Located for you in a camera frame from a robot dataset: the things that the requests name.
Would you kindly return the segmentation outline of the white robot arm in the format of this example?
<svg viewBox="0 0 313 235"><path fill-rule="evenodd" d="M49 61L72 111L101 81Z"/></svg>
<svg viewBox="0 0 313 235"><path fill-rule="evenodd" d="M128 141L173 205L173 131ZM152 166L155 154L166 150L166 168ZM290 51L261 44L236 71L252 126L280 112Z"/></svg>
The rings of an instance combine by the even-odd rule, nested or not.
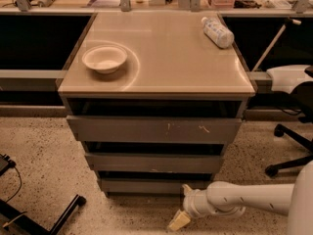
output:
<svg viewBox="0 0 313 235"><path fill-rule="evenodd" d="M183 209L168 225L177 231L193 218L239 217L246 207L286 215L287 235L313 235L313 163L307 164L293 184L237 185L215 181L205 190L184 184Z"/></svg>

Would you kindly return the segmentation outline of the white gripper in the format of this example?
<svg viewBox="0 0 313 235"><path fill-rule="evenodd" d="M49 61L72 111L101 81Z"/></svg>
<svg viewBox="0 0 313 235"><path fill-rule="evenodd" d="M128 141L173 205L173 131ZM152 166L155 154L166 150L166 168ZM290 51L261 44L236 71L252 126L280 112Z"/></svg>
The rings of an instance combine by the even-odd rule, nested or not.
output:
<svg viewBox="0 0 313 235"><path fill-rule="evenodd" d="M188 184L183 184L183 211L178 210L167 228L170 231L178 231L191 222L191 218L200 218L208 215L216 215L216 207L208 200L207 191L192 189Z"/></svg>

